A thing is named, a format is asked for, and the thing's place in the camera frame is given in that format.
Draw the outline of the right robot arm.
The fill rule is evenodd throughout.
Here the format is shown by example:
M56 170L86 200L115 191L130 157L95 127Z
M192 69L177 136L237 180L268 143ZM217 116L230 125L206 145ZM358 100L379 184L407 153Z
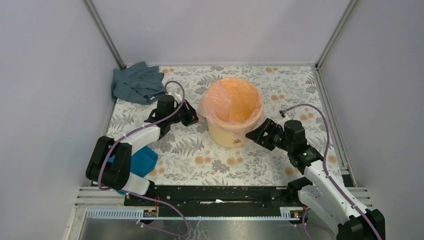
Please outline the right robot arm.
M338 240L384 240L385 218L370 210L340 183L327 168L324 157L307 143L298 120L279 125L266 119L246 138L272 151L286 151L290 163L303 175L287 185L287 201L309 207L331 229Z

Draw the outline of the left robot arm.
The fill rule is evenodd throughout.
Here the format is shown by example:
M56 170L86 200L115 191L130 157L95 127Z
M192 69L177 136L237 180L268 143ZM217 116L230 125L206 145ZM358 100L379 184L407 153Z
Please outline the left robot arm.
M182 123L188 127L199 121L194 107L185 99L176 100L173 95L163 95L157 101L145 124L115 139L101 136L94 147L85 176L97 182L101 190L113 189L136 194L144 206L152 204L155 192L151 182L131 172L131 158L150 143L163 138L171 125Z

